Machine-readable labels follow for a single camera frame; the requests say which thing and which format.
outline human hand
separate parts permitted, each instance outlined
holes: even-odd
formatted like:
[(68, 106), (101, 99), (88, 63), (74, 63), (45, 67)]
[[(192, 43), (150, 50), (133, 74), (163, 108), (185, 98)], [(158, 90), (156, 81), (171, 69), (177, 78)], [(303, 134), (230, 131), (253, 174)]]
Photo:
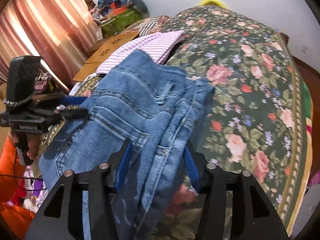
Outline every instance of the human hand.
[[(13, 144), (19, 142), (18, 136), (11, 130), (8, 133), (8, 137)], [(28, 134), (27, 139), (29, 147), (27, 150), (27, 155), (31, 160), (34, 160), (38, 155), (42, 136), (41, 134)]]

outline green floral fabric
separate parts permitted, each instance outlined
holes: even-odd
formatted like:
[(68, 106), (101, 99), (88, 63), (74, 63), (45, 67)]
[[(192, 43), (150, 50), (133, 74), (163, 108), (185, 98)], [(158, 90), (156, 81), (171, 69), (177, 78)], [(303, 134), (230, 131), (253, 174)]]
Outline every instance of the green floral fabric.
[[(215, 86), (196, 150), (227, 171), (251, 171), (290, 232), (305, 187), (307, 142), (303, 81), (280, 34), (215, 6), (187, 9), (156, 31), (177, 30), (185, 31), (186, 41), (166, 64), (183, 68), (191, 79), (207, 77)], [(77, 95), (90, 96), (100, 79), (87, 81)], [(51, 129), (47, 144), (61, 125)], [(225, 237), (231, 195), (227, 193)], [(193, 239), (204, 199), (186, 176), (148, 238)]]

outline metal pin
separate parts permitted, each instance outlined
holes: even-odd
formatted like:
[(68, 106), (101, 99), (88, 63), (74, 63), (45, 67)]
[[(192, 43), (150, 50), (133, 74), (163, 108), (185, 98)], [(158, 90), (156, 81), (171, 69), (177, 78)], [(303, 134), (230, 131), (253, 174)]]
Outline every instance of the metal pin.
[(66, 177), (70, 177), (71, 175), (73, 175), (73, 171), (72, 170), (66, 170), (64, 172), (64, 176), (66, 176)]
[(251, 172), (248, 171), (248, 170), (243, 170), (242, 171), (242, 175), (245, 176), (245, 177), (250, 177), (251, 176)]
[(217, 167), (217, 165), (214, 164), (214, 163), (207, 163), (207, 168), (208, 168), (209, 170), (214, 170), (216, 167)]
[(99, 168), (100, 168), (101, 170), (107, 169), (108, 167), (109, 167), (109, 164), (108, 164), (108, 163), (101, 163), (101, 164), (99, 165)]

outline orange fabric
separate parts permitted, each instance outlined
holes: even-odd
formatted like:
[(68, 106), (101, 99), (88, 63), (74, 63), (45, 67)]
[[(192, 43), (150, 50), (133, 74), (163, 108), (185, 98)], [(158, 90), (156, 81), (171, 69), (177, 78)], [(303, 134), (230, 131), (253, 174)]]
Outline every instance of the orange fabric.
[[(0, 174), (13, 175), (15, 154), (16, 148), (7, 137), (0, 158)], [(17, 158), (15, 175), (22, 177), (25, 169), (24, 166), (20, 165), (19, 159)], [(4, 218), (17, 237), (23, 239), (35, 214), (25, 208), (9, 206), (6, 204), (18, 189), (17, 184), (14, 182), (14, 178), (0, 176), (0, 188), (0, 215)]]

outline black bracket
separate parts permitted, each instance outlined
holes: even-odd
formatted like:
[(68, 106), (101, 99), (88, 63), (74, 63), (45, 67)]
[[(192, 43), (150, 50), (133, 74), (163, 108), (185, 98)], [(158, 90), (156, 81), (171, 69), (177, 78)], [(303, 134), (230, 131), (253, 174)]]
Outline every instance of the black bracket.
[[(202, 173), (199, 194), (206, 194), (196, 240), (222, 240), (226, 191), (233, 192), (230, 240), (289, 239), (275, 208), (248, 170), (240, 174), (224, 171), (214, 163), (206, 163), (190, 143), (188, 149)], [(109, 194), (121, 189), (131, 157), (132, 142), (126, 139), (119, 152), (92, 171), (75, 174), (67, 170), (41, 205), (25, 240), (84, 239), (82, 191), (89, 191), (91, 239), (118, 240)]]

